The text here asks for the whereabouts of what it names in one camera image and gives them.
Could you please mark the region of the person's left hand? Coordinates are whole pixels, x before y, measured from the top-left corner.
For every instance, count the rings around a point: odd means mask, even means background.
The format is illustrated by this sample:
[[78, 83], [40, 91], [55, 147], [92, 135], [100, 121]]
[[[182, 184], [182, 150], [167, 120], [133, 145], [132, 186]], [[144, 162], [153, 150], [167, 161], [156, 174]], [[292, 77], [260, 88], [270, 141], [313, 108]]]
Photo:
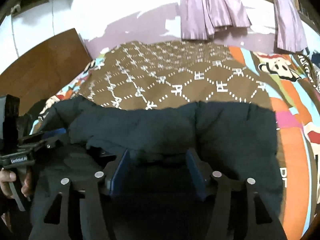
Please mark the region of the person's left hand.
[[[22, 182], [21, 193], [25, 197], [31, 195], [31, 172], [27, 170], [26, 172], [19, 173], [20, 181]], [[13, 193], [10, 188], [9, 183], [15, 182], [17, 176], [14, 172], [8, 171], [4, 168], [1, 169], [1, 191], [7, 198], [13, 198]]]

